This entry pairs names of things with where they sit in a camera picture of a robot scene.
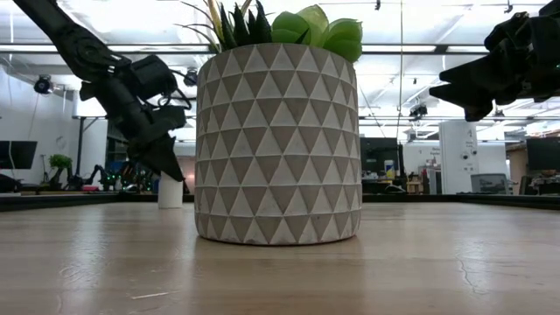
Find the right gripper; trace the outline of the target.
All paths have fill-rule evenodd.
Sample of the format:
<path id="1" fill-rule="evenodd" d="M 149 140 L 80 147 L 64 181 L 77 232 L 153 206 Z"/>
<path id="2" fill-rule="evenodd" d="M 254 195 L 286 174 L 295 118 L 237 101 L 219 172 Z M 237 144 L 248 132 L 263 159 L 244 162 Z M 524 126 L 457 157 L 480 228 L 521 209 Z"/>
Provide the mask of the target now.
<path id="1" fill-rule="evenodd" d="M 535 54 L 537 100 L 559 96 L 559 15 L 535 17 L 531 22 L 532 46 L 497 47 L 488 55 L 443 71 L 444 85 L 429 93 L 464 110 L 467 122 L 478 122 L 494 108 L 498 92 L 515 84 L 528 68 L 527 58 Z"/>

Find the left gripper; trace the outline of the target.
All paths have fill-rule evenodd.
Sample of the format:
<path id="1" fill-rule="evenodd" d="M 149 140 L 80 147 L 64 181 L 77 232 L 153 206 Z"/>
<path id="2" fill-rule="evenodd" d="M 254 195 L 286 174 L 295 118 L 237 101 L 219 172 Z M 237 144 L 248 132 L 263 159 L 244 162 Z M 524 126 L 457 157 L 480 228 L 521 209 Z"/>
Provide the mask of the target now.
<path id="1" fill-rule="evenodd" d="M 175 138 L 170 130 L 186 125 L 186 115 L 179 106 L 164 106 L 148 112 L 138 100 L 134 82 L 127 73 L 101 77 L 97 81 L 81 83 L 80 98 L 95 98 L 106 112 L 107 118 L 129 141 L 129 157 L 150 168 L 156 174 L 164 173 L 178 182 L 184 180 L 183 172 L 174 153 Z M 149 129 L 156 136 L 146 140 Z"/>

